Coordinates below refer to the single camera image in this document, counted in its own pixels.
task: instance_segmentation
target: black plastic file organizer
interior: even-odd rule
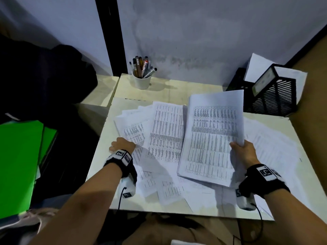
[[[244,112],[285,117],[297,110],[296,80],[278,75],[275,67],[285,68],[272,64],[255,83],[243,80],[246,69],[236,71],[226,91],[244,90]],[[262,81],[258,89],[256,84]]]

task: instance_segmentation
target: forearm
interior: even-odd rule
[[[264,198],[290,243],[327,243],[327,225],[288,191],[279,189]]]
[[[121,169],[110,163],[85,182],[32,240],[37,244],[92,245],[104,223]]]

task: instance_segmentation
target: gray wall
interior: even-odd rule
[[[0,0],[0,19],[13,39],[72,45],[98,74],[112,75],[95,0]]]
[[[117,1],[127,63],[147,55],[157,77],[218,85],[252,53],[286,63],[327,24],[327,0]]]

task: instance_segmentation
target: cup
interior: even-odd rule
[[[135,87],[138,89],[147,89],[150,86],[151,76],[141,79],[134,76],[134,72],[133,72],[133,78],[135,82]]]

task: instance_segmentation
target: black cable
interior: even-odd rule
[[[253,205],[258,210],[258,212],[259,212],[260,221],[261,221],[261,229],[260,229],[260,232],[257,235],[257,237],[254,240],[252,240],[252,241],[244,241],[243,238],[242,238],[243,236],[241,236],[242,239],[240,239],[237,236],[233,235],[233,245],[234,245],[235,238],[238,239],[239,241],[241,241],[241,244],[242,244],[242,243],[254,243],[254,242],[258,241],[261,238],[261,236],[262,236],[262,233],[263,233],[263,230],[264,230],[264,221],[262,219],[261,212],[259,211],[258,207],[255,204],[252,204],[251,203],[251,205]],[[239,228],[239,232],[241,234],[242,233],[241,227],[239,226],[238,228]]]
[[[123,196],[123,191],[127,189],[127,187],[124,187],[123,190],[122,190],[122,193],[120,194],[120,199],[119,199],[119,204],[118,204],[118,210],[120,208],[120,201],[122,200],[122,196]]]

